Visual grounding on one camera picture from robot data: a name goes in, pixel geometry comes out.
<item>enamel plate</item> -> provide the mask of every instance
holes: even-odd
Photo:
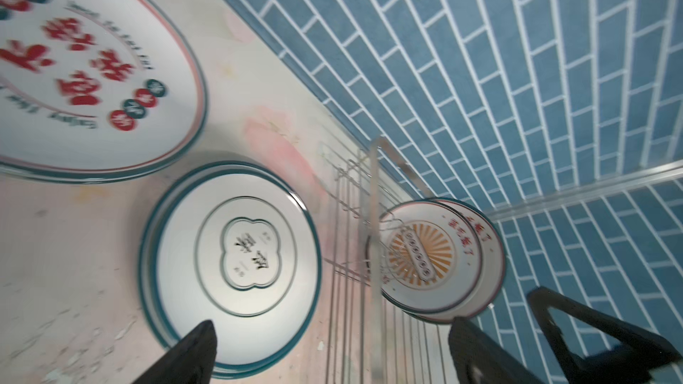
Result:
[[[380,218],[382,293],[415,314],[434,314],[460,303],[480,276],[482,252],[473,228],[450,207],[414,201]]]
[[[200,68],[149,0],[0,0],[0,27],[0,170],[121,181],[200,132]]]
[[[505,277],[505,250],[500,235],[493,224],[479,210],[454,199],[432,199],[463,214],[474,228],[482,245],[482,275],[474,290],[463,303],[438,314],[420,314],[420,319],[430,322],[450,323],[456,316],[472,317],[479,314],[493,301],[501,289]]]
[[[268,170],[221,162],[180,179],[157,205],[143,237],[140,290],[162,345],[211,319],[214,376],[241,378],[267,369],[301,338],[320,267],[298,196]]]

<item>dish rack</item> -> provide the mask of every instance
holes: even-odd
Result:
[[[331,250],[323,249],[323,272],[332,274],[331,296],[328,305],[318,306],[329,309],[324,383],[456,383],[449,326],[418,320],[381,294],[379,259],[390,248],[379,241],[380,216],[411,199],[380,177],[379,155],[392,160],[425,197],[433,196],[384,138],[375,140],[369,152],[357,150],[352,159],[332,149],[325,155],[333,173],[333,185],[326,188],[333,240]]]

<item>stack of plates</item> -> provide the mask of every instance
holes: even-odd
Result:
[[[382,294],[419,319],[472,317],[503,283],[500,235],[467,203],[434,198],[399,204],[380,218],[380,241]]]
[[[237,379],[296,345],[320,268],[316,229],[295,192],[262,167],[227,161],[190,172],[159,201],[143,235],[139,286],[163,346],[213,320],[213,376]]]

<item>red chinese characters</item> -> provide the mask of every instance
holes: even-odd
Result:
[[[114,49],[100,51],[101,58],[90,60],[90,67],[98,69],[109,80],[124,81],[132,74],[132,64],[119,61]]]
[[[50,50],[44,45],[31,45],[24,47],[20,41],[7,41],[10,44],[9,49],[0,49],[0,58],[5,61],[21,67],[22,69],[30,70],[35,73],[40,73],[41,66],[48,66],[55,64],[54,60],[43,58]]]
[[[70,75],[72,81],[56,79],[59,93],[69,97],[69,104],[72,106],[94,106],[100,99],[93,92],[100,89],[100,82],[88,77],[84,71],[76,71]]]
[[[31,8],[28,0],[0,0],[0,6],[18,12],[28,11]]]
[[[81,33],[81,21],[76,18],[55,18],[47,21],[42,29],[50,38],[71,42],[69,49],[72,51],[85,51],[88,46],[95,45],[95,36]]]

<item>enamel plate with teal rim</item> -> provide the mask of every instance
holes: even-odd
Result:
[[[143,237],[140,290],[164,346],[210,319],[214,376],[241,378],[301,338],[320,267],[316,229],[295,192],[262,167],[221,162],[185,175],[157,205]]]
[[[0,170],[104,183],[192,145],[206,89],[151,0],[0,0]]]

